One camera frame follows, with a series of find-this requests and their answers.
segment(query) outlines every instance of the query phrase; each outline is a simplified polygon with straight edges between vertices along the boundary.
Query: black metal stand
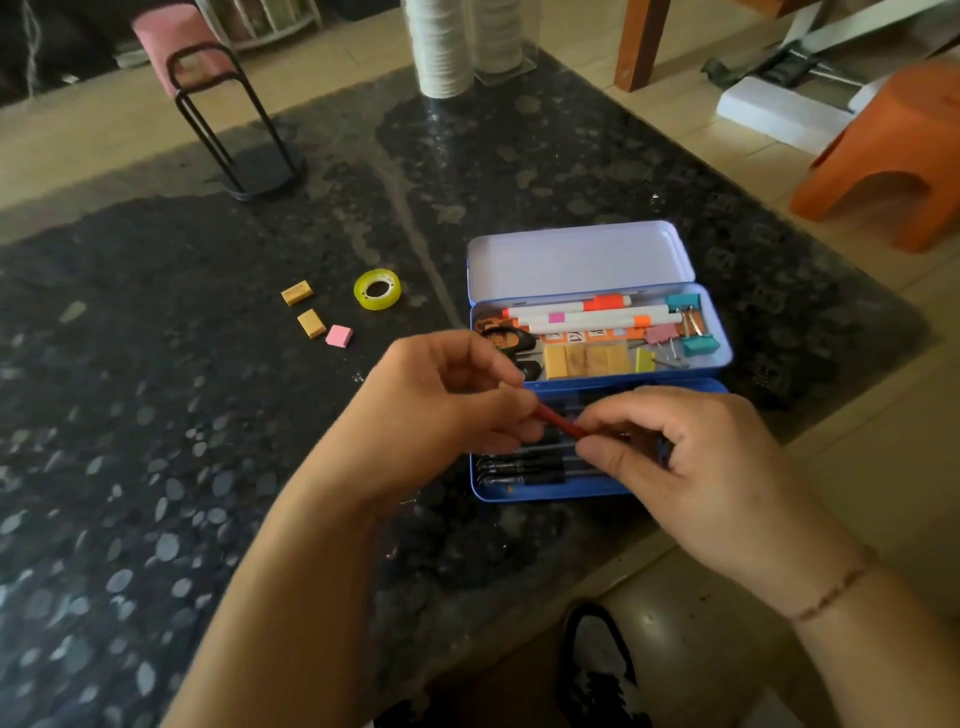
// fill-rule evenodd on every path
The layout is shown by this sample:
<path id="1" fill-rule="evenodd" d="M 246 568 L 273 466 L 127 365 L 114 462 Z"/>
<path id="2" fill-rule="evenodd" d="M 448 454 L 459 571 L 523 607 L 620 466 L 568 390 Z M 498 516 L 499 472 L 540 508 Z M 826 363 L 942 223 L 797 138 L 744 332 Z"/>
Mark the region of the black metal stand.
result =
<path id="1" fill-rule="evenodd" d="M 192 85 L 181 85 L 175 73 L 175 65 L 179 61 L 201 51 L 217 51 L 224 53 L 230 59 L 235 71 L 227 71 Z M 174 103 L 186 119 L 194 133 L 214 158 L 220 169 L 227 177 L 227 191 L 240 202 L 262 200 L 296 186 L 306 176 L 306 159 L 295 148 L 287 145 L 276 132 L 274 122 L 270 120 L 260 99 L 257 98 L 247 74 L 240 67 L 240 62 L 227 46 L 215 42 L 197 43 L 181 48 L 167 59 L 167 76 L 170 83 L 177 90 Z M 197 107 L 190 99 L 190 94 L 206 91 L 224 81 L 238 81 L 247 91 L 247 97 L 260 116 L 270 134 L 273 144 L 260 145 L 245 149 L 235 156 L 228 154 L 223 143 L 210 129 Z"/>

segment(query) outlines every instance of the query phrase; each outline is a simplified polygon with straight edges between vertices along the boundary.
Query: scissors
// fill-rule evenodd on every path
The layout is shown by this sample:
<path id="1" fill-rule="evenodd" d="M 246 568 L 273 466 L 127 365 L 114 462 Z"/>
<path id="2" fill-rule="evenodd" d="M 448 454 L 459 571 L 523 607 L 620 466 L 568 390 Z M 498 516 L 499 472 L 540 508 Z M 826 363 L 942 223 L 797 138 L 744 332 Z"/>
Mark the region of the scissors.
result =
<path id="1" fill-rule="evenodd" d="M 516 355 L 531 352 L 537 347 L 537 337 L 522 328 L 495 326 L 485 328 L 480 332 L 485 339 L 493 341 L 493 345 L 505 353 L 523 372 L 524 381 L 537 381 L 543 373 L 543 367 L 533 359 L 517 359 Z"/>

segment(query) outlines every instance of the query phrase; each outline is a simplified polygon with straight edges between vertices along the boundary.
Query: granite countertop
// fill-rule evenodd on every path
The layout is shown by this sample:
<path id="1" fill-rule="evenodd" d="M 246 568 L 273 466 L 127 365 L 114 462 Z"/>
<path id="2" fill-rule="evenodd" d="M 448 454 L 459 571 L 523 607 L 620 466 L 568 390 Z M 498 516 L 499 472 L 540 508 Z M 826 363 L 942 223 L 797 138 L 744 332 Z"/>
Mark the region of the granite countertop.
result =
<path id="1" fill-rule="evenodd" d="M 665 218 L 782 437 L 926 341 L 916 312 L 574 74 L 454 104 L 411 69 L 280 115 L 310 176 L 236 204 L 200 145 L 0 213 L 0 715 L 158 722 L 278 488 L 398 336 L 468 317 L 480 234 Z M 263 138 L 226 134 L 230 148 Z M 356 278 L 395 270 L 383 312 Z M 346 350 L 279 291 L 308 279 Z M 630 497 L 498 506 L 459 463 L 385 527 L 368 705 L 649 524 Z"/>

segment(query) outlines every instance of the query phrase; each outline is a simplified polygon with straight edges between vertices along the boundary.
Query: red pencil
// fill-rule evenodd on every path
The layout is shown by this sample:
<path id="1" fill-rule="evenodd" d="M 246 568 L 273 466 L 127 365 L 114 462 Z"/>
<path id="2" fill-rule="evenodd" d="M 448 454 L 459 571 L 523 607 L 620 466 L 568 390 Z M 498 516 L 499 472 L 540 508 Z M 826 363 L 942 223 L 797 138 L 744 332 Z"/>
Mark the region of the red pencil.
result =
<path id="1" fill-rule="evenodd" d="M 551 425 L 556 425 L 565 435 L 569 435 L 574 440 L 582 440 L 589 435 L 589 432 L 585 429 L 575 425 L 566 417 L 561 417 L 543 402 L 537 405 L 537 409 L 534 410 L 534 417 Z"/>

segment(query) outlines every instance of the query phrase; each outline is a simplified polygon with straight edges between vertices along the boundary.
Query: black shoe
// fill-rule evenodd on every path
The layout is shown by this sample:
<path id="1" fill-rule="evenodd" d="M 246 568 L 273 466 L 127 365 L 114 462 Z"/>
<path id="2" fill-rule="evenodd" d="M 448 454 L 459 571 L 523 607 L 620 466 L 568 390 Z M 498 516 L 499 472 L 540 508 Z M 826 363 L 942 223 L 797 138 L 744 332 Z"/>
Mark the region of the black shoe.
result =
<path id="1" fill-rule="evenodd" d="M 422 728 L 427 726 L 430 698 L 421 693 L 401 700 L 373 719 L 373 728 Z"/>
<path id="2" fill-rule="evenodd" d="M 630 650 L 599 604 L 580 604 L 566 618 L 557 701 L 573 728 L 651 725 L 639 708 Z"/>

